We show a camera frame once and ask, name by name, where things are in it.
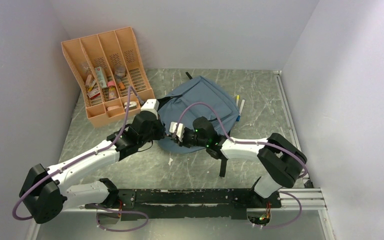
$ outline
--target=table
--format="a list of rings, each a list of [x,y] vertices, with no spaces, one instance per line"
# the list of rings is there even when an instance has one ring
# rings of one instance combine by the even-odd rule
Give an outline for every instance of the table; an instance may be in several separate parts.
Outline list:
[[[146,75],[158,99],[188,81],[185,72],[193,77],[201,75],[215,81],[232,98],[240,95],[241,99],[245,99],[240,121],[231,130],[232,137],[260,139],[269,137],[271,133],[280,133],[289,141],[293,139],[285,114],[286,107],[273,71],[147,69]],[[121,126],[122,121],[119,121],[94,128],[86,117],[85,104],[80,95],[59,162],[91,149]],[[142,149],[149,146],[150,143],[147,143]],[[246,159],[227,161],[224,178],[219,177],[219,171],[220,160],[210,157],[204,150],[176,154],[163,151],[154,144],[149,150],[91,173],[80,183],[109,178],[120,189],[250,188],[260,176],[268,174],[258,160]],[[303,180],[299,179],[295,187],[303,188]]]

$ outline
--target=robotic arm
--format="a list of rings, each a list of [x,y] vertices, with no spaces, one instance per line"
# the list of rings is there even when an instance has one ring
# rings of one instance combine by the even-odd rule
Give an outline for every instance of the robotic arm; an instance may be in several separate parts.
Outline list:
[[[50,173],[58,169],[61,170],[64,165],[68,165],[81,156],[91,152],[96,153],[46,180],[23,200],[36,223],[46,223],[62,210],[75,206],[90,203],[99,203],[106,208],[114,206],[119,200],[119,190],[108,178],[102,178],[90,184],[73,184],[78,183],[80,179],[99,168],[137,153],[144,144],[167,137],[165,126],[161,123],[157,113],[158,107],[159,102],[156,99],[149,99],[141,107],[141,112],[134,117],[128,129],[124,130],[121,137],[107,150],[97,151],[109,146],[116,139],[116,133],[108,136],[96,147],[68,161],[47,168],[41,164],[32,167],[21,188],[20,197]],[[251,189],[260,198],[268,198],[281,187],[291,188],[303,167],[289,155],[283,154],[278,157],[277,154],[280,153],[280,150],[264,145],[249,144],[249,142],[275,144],[294,153],[304,163],[307,162],[302,152],[277,133],[258,140],[234,138],[234,142],[232,142],[227,137],[218,135],[211,122],[205,117],[199,117],[193,122],[194,129],[184,127],[180,123],[177,131],[175,131],[176,126],[177,123],[175,122],[170,125],[170,132],[172,134],[176,132],[172,136],[175,143],[184,147],[205,147],[210,156],[221,159],[222,168],[223,166],[225,168],[228,159],[258,159],[269,173],[266,177],[259,178]]]

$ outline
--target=storage box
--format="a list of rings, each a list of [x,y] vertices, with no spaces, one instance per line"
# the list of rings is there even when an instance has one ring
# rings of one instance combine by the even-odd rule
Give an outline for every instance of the storage box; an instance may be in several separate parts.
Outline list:
[[[127,101],[128,86],[133,86],[144,101],[155,98],[131,27],[63,41],[61,44],[62,53],[80,86],[87,118],[94,127],[101,127],[125,117],[123,104]],[[97,84],[95,88],[99,88],[100,96],[89,99],[85,87],[88,75],[92,75],[98,81],[95,68],[101,67],[108,81],[112,81],[115,80],[114,70],[118,65],[126,68],[126,76],[121,79],[126,88],[121,90],[118,84],[115,85],[118,98],[108,101],[108,88],[102,88]],[[140,106],[133,92],[130,100]],[[129,116],[136,115],[140,111],[140,107],[130,110]]]

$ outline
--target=backpack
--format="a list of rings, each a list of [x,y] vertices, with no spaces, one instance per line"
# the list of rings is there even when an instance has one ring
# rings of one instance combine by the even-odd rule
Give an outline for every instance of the backpack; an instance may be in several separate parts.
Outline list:
[[[189,81],[181,84],[165,97],[158,99],[158,114],[162,123],[165,124],[165,133],[170,134],[170,123],[177,122],[182,112],[189,105],[197,102],[210,105],[219,115],[226,131],[229,132],[239,116],[239,110],[233,97],[215,82],[203,76],[192,78],[188,73],[186,74],[190,78]],[[218,134],[224,134],[216,115],[204,105],[195,105],[190,108],[183,116],[181,123],[185,127],[193,129],[192,122],[199,117],[206,117]],[[204,149],[204,147],[198,146],[181,147],[167,137],[157,141],[157,143],[163,150],[177,154],[193,153]]]

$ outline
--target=white wall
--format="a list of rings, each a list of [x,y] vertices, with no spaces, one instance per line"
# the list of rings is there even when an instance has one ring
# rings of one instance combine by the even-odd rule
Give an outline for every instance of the white wall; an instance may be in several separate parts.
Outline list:
[[[11,216],[28,170],[58,162],[77,83],[62,55],[68,35],[47,0],[0,0],[0,240],[24,239]],[[24,206],[18,211],[28,216]]]
[[[148,68],[285,65],[319,0],[51,0],[71,38],[132,26]]]
[[[384,0],[321,0],[282,80],[337,239],[384,239]]]

